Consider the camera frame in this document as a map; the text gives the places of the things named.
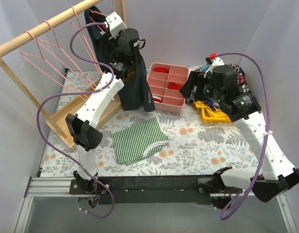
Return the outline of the red sock top compartment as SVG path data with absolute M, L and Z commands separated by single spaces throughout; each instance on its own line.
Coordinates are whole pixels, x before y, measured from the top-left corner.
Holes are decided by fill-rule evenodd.
M 155 67 L 153 71 L 159 73 L 169 73 L 169 69 L 166 67 Z

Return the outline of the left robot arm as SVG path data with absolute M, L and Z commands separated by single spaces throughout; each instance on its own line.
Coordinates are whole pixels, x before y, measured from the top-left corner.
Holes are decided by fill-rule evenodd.
M 80 188 L 86 194 L 92 194 L 97 189 L 97 182 L 93 179 L 97 173 L 95 151 L 103 138 L 97 126 L 114 97 L 119 96 L 124 110 L 143 107 L 151 112 L 155 109 L 140 53 L 142 47 L 139 45 L 141 39 L 138 31 L 123 29 L 114 37 L 111 32 L 98 35 L 94 30 L 95 27 L 89 27 L 88 32 L 98 65 L 103 71 L 102 78 L 85 104 L 75 114 L 66 117 L 80 163 L 74 176 L 81 180 Z

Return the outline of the colourful comic print shorts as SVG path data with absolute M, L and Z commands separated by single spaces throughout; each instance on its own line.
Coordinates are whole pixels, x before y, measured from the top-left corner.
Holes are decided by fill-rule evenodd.
M 245 75 L 243 69 L 238 64 L 228 64 L 228 66 L 232 67 L 237 72 L 237 84 L 239 86 L 239 91 L 247 92 L 248 86 L 247 86 L 247 82 L 246 82 L 246 75 Z M 200 72 L 199 77 L 200 77 L 200 79 L 202 79 L 202 78 L 204 78 L 203 76 L 207 69 L 208 69 L 208 65 L 204 65 L 201 68 L 197 68 L 193 71 L 199 71 Z M 187 104 L 191 104 L 196 101 L 201 101 L 201 99 L 199 99 L 199 100 L 185 99 L 185 102 Z

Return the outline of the green white striped shorts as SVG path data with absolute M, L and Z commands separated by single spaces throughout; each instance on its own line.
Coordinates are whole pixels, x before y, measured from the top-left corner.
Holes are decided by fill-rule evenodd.
M 157 118 L 151 118 L 112 134 L 118 164 L 140 162 L 162 150 L 169 138 Z

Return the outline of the pink divided organizer box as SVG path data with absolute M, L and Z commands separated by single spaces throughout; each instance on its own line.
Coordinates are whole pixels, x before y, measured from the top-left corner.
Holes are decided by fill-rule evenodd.
M 154 98 L 156 110 L 180 113 L 185 98 L 179 90 L 184 86 L 189 76 L 188 67 L 152 63 L 147 76 L 147 82 Z

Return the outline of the red sock middle compartment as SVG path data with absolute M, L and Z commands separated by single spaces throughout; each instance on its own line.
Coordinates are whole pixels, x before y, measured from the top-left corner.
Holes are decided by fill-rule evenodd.
M 168 89 L 179 91 L 183 86 L 176 83 L 169 83 Z

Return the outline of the red white striped sock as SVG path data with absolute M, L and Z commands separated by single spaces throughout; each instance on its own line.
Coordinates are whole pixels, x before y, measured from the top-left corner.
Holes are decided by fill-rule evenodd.
M 155 102 L 162 102 L 162 97 L 153 95 L 153 100 Z

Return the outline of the wooden clothes rack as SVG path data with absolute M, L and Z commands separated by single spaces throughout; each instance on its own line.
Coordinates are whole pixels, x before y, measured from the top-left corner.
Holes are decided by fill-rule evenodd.
M 0 66 L 5 71 L 6 74 L 15 82 L 15 84 L 21 89 L 21 91 L 29 98 L 29 100 L 37 107 L 40 107 L 38 100 L 32 95 L 29 89 L 22 83 L 18 76 L 10 69 L 10 67 L 2 60 L 2 57 L 11 53 L 12 51 L 22 47 L 28 42 L 36 39 L 37 37 L 45 34 L 46 32 L 54 29 L 60 24 L 66 22 L 67 20 L 79 15 L 86 9 L 98 4 L 99 0 L 84 0 L 75 6 L 63 11 L 62 13 L 52 17 L 39 24 L 38 26 L 30 29 L 27 32 L 11 39 L 10 41 L 0 45 Z M 76 150 L 76 144 L 71 141 L 71 136 L 67 135 L 67 125 L 63 123 L 63 117 L 67 116 L 68 110 L 78 110 L 80 104 L 84 103 L 79 97 L 69 102 L 65 107 L 50 116 L 48 112 L 41 108 L 41 113 L 47 118 L 47 125 L 61 138 L 61 140 L 72 150 Z

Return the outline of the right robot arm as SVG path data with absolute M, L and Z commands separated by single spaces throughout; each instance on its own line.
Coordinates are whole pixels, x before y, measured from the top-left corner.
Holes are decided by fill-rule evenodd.
M 217 192 L 227 192 L 231 187 L 250 188 L 260 201 L 268 202 L 299 183 L 299 168 L 287 159 L 272 132 L 266 129 L 260 105 L 250 91 L 241 89 L 238 72 L 232 66 L 191 71 L 180 93 L 185 98 L 193 95 L 196 101 L 217 102 L 247 140 L 256 158 L 262 159 L 257 177 L 232 167 L 215 172 L 213 186 Z

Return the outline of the aluminium frame rail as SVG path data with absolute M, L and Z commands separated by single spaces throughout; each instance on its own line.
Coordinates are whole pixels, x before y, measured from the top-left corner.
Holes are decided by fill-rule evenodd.
M 268 203 L 250 194 L 228 220 L 221 209 L 197 203 L 89 205 L 71 195 L 67 178 L 31 178 L 16 226 L 18 233 L 295 233 L 286 197 Z

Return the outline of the dark navy shorts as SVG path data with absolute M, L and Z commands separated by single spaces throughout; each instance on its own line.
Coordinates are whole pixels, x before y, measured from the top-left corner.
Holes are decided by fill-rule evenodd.
M 146 112 L 154 111 L 153 95 L 146 79 L 147 72 L 141 53 L 139 61 L 116 58 L 119 36 L 116 39 L 109 39 L 111 34 L 105 26 L 90 26 L 87 31 L 97 60 L 109 65 L 116 77 L 124 83 L 124 87 L 118 92 L 122 108 L 133 111 L 144 107 Z

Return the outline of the yellow plastic tray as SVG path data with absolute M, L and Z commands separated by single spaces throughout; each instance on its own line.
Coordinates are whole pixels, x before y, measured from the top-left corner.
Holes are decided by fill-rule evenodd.
M 201 110 L 201 119 L 206 123 L 231 123 L 228 115 L 219 108 L 212 107 L 206 101 L 196 101 L 193 103 L 196 109 Z

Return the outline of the red sock compartment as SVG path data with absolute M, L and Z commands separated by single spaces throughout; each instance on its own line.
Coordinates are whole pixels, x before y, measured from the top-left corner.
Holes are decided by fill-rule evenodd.
M 159 73 L 169 73 L 169 69 L 166 67 L 155 67 L 153 71 Z
M 176 83 L 169 83 L 168 89 L 179 91 L 183 86 Z

